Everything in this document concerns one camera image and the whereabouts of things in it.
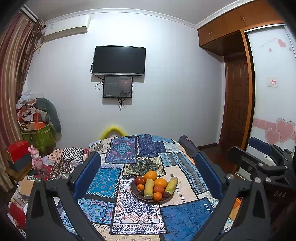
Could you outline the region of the green patterned storage box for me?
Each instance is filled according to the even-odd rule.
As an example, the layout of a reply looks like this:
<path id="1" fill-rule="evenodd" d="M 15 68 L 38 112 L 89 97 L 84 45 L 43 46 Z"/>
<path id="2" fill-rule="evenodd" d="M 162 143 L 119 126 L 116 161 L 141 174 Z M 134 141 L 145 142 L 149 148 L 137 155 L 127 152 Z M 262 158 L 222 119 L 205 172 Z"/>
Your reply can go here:
<path id="1" fill-rule="evenodd" d="M 21 134 L 23 140 L 37 148 L 42 157 L 51 154 L 56 147 L 55 135 L 50 125 L 39 130 L 22 131 Z"/>

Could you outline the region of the yellow headboard cushion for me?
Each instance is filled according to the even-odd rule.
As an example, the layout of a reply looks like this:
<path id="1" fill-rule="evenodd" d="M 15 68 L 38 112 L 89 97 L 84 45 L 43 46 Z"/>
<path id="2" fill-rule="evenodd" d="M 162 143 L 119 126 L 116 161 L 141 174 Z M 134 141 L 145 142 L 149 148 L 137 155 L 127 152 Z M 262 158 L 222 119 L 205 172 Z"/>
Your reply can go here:
<path id="1" fill-rule="evenodd" d="M 102 140 L 105 138 L 109 138 L 109 136 L 113 135 L 114 133 L 117 133 L 120 137 L 127 136 L 127 133 L 119 126 L 109 126 L 107 129 L 104 130 L 99 139 Z"/>

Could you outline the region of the red tomato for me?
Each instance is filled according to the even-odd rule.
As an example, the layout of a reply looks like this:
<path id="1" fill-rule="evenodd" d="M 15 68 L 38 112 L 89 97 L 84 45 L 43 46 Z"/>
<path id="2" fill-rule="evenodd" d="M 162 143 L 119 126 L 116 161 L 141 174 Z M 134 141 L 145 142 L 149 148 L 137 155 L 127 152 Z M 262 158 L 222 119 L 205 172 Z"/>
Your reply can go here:
<path id="1" fill-rule="evenodd" d="M 137 177 L 137 178 L 135 178 L 135 184 L 136 185 L 145 185 L 145 183 L 146 183 L 146 179 L 143 177 L 143 176 L 139 176 L 139 177 Z"/>
<path id="2" fill-rule="evenodd" d="M 163 186 L 154 186 L 153 188 L 154 193 L 160 193 L 163 194 L 165 192 L 165 188 Z"/>

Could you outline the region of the small orange tangerine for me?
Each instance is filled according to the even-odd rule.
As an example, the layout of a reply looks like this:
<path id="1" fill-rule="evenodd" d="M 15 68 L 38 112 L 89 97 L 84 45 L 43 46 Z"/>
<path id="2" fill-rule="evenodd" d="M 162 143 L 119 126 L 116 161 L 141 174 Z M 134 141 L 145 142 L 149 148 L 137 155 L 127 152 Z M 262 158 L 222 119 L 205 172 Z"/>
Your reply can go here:
<path id="1" fill-rule="evenodd" d="M 145 189 L 145 185 L 143 185 L 143 184 L 137 185 L 137 191 L 144 191 L 144 189 Z"/>

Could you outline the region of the brown wooden door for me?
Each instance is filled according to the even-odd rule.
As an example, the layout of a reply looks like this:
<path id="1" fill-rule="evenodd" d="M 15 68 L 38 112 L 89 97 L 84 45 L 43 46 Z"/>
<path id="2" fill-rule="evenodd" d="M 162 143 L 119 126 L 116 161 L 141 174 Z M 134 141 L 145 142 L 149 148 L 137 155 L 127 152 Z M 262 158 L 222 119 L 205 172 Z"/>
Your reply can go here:
<path id="1" fill-rule="evenodd" d="M 225 56 L 225 104 L 219 146 L 246 148 L 250 133 L 249 71 L 247 56 L 238 52 Z"/>

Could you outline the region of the large orange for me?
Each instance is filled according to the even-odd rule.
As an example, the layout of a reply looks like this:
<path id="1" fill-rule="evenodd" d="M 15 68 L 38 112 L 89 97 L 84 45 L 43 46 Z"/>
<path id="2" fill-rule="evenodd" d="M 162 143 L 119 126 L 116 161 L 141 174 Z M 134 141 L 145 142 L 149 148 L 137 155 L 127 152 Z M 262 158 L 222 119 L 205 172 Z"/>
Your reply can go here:
<path id="1" fill-rule="evenodd" d="M 164 178 L 157 178 L 154 180 L 154 186 L 161 186 L 163 188 L 166 188 L 168 185 L 168 181 L 165 180 Z"/>

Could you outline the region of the purple ceramic plate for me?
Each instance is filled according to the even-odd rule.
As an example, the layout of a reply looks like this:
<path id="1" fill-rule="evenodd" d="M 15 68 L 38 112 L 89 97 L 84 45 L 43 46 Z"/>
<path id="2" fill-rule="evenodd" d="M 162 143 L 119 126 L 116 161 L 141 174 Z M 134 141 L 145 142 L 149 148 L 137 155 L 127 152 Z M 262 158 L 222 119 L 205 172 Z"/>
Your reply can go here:
<path id="1" fill-rule="evenodd" d="M 130 192 L 134 197 L 139 200 L 142 200 L 147 203 L 151 204 L 163 204 L 170 200 L 172 200 L 174 194 L 171 196 L 161 193 L 161 192 L 154 192 L 154 186 L 152 185 L 152 181 L 148 181 L 148 184 L 145 186 L 144 190 L 139 190 L 135 183 L 135 180 L 132 181 L 130 185 Z"/>

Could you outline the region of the cardboard box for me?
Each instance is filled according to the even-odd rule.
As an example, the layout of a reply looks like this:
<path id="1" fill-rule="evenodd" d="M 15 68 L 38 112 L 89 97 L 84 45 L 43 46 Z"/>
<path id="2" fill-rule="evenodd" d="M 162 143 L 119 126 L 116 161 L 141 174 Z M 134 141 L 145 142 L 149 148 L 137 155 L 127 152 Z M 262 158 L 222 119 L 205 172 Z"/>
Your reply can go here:
<path id="1" fill-rule="evenodd" d="M 20 195 L 29 197 L 31 194 L 33 185 L 34 185 L 34 181 L 23 179 L 20 184 L 20 190 L 19 190 Z"/>

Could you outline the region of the striped maroon curtain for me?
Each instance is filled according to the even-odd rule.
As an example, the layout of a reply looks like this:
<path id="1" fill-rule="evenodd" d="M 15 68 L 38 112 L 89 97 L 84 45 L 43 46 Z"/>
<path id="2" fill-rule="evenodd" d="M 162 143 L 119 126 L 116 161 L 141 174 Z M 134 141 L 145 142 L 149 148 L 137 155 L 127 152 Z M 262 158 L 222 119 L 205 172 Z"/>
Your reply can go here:
<path id="1" fill-rule="evenodd" d="M 43 20 L 33 23 L 24 13 L 17 13 L 1 33 L 1 190 L 4 192 L 14 186 L 5 172 L 6 150 L 21 139 L 16 103 L 22 96 L 44 25 Z"/>

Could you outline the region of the small wall monitor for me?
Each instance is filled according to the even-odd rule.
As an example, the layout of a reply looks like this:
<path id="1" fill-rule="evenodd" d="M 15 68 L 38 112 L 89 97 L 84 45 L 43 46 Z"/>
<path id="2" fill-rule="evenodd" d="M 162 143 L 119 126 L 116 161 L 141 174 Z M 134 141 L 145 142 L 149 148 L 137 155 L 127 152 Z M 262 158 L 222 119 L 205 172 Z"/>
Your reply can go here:
<path id="1" fill-rule="evenodd" d="M 133 78 L 128 76 L 105 76 L 103 98 L 132 98 Z"/>

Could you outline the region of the grey-green pillow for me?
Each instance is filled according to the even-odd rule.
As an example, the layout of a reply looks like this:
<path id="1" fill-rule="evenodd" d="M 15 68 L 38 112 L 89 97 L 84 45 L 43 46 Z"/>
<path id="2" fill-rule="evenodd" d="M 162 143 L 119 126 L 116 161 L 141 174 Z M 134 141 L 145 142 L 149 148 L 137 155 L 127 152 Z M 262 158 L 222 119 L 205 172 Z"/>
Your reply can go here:
<path id="1" fill-rule="evenodd" d="M 48 115 L 48 123 L 52 125 L 56 133 L 62 131 L 61 123 L 55 106 L 46 98 L 37 98 L 36 108 L 45 111 Z"/>

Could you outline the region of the orange with sticker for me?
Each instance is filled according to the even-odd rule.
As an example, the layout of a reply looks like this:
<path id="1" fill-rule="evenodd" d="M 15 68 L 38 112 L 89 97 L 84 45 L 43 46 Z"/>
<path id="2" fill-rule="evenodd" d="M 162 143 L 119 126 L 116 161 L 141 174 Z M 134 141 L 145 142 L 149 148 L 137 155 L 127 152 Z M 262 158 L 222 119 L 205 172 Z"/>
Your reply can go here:
<path id="1" fill-rule="evenodd" d="M 156 180 L 157 178 L 157 173 L 155 171 L 148 171 L 147 173 L 144 174 L 145 180 L 151 179 L 151 180 Z"/>

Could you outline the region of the patchwork patterned bedspread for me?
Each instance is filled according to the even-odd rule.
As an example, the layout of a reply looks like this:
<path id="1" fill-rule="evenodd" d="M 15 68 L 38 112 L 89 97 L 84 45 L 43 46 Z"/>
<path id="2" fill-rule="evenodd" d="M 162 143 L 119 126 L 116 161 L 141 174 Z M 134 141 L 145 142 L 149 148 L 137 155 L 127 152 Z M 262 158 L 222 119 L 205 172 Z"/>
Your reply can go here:
<path id="1" fill-rule="evenodd" d="M 105 138 L 88 149 L 53 150 L 46 179 L 95 165 L 74 198 L 103 240 L 191 240 L 224 197 L 225 185 L 191 140 L 141 134 Z"/>

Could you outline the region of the red box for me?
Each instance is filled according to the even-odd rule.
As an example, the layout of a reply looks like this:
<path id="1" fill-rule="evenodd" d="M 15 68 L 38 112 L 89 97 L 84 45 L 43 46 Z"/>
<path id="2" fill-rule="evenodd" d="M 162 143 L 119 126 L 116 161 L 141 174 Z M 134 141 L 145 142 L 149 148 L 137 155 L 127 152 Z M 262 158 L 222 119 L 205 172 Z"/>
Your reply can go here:
<path id="1" fill-rule="evenodd" d="M 29 152 L 28 147 L 29 142 L 24 140 L 20 140 L 11 144 L 6 151 L 8 160 L 12 163 L 15 163 L 18 159 Z"/>

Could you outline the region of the pink toy figurine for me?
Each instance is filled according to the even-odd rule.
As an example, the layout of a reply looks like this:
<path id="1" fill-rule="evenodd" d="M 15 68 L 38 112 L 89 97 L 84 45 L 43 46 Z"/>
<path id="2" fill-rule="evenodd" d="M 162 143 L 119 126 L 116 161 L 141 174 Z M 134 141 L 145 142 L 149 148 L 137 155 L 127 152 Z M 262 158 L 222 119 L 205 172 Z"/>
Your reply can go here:
<path id="1" fill-rule="evenodd" d="M 39 150 L 35 148 L 33 145 L 28 147 L 28 151 L 30 153 L 30 156 L 32 158 L 32 168 L 40 171 L 42 169 L 42 158 L 39 154 Z"/>

